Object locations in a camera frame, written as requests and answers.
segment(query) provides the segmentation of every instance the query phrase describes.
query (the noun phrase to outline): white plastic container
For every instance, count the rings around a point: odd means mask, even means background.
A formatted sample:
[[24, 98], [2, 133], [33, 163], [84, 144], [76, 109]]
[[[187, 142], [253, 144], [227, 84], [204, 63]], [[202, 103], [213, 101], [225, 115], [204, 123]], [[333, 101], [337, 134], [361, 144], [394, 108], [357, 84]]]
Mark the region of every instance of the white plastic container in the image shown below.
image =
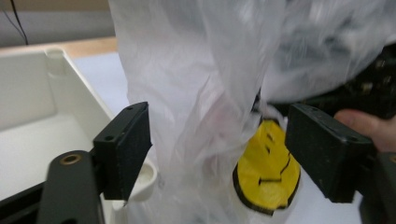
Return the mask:
[[[91, 150], [113, 117], [61, 49], [0, 54], [0, 201], [43, 182], [58, 155]], [[157, 171], [144, 167], [131, 197], [150, 195]]]

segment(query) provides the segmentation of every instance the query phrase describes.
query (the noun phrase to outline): yellow plastic part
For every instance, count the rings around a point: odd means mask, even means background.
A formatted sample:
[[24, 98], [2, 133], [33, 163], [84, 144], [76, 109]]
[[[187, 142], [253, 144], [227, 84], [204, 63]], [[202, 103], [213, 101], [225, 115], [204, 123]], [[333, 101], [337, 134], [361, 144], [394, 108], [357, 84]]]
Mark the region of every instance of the yellow plastic part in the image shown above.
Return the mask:
[[241, 201], [268, 215], [289, 206], [300, 179], [300, 165], [284, 142], [280, 127], [271, 120], [264, 121], [247, 143], [233, 174]]

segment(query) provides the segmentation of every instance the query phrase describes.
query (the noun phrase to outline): white plastic bag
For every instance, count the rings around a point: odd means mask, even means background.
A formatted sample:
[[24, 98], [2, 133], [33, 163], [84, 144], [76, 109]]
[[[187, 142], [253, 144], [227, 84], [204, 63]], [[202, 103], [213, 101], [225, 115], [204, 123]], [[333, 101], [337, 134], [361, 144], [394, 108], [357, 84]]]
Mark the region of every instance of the white plastic bag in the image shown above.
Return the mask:
[[[330, 9], [330, 2], [341, 0], [289, 0], [287, 7], [284, 0], [109, 1], [128, 98], [149, 103], [149, 155], [160, 172], [152, 198], [131, 205], [136, 223], [284, 223], [285, 216], [249, 212], [235, 196], [232, 172], [259, 124], [260, 115], [250, 111], [260, 88], [266, 100], [325, 91], [356, 75], [380, 51], [376, 35], [369, 48], [355, 44], [357, 33], [337, 35], [345, 20], [334, 18], [350, 10]], [[383, 2], [362, 12], [371, 15]], [[359, 16], [352, 19], [363, 25]], [[354, 44], [341, 45], [339, 38]], [[334, 51], [338, 44], [350, 47], [340, 48], [346, 54]], [[340, 69], [322, 73], [340, 60], [346, 60]], [[270, 62], [273, 73], [266, 72]], [[262, 86], [266, 73], [270, 80]], [[317, 90], [322, 79], [332, 85]], [[265, 104], [260, 108], [271, 112]]]
[[262, 98], [294, 102], [349, 81], [396, 33], [395, 10], [394, 0], [290, 0]]

